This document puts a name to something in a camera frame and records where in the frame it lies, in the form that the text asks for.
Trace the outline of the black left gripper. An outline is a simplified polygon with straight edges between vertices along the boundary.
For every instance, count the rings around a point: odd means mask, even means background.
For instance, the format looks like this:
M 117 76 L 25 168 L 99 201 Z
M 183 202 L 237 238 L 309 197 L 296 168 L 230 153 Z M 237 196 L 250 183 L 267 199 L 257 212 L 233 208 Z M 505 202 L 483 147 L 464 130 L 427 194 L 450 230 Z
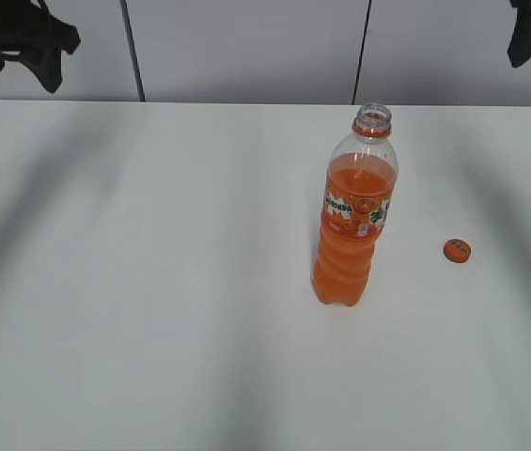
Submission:
M 75 26 L 52 18 L 45 1 L 0 1 L 0 73 L 4 61 L 20 61 L 49 93 L 63 82 L 62 53 L 81 43 Z

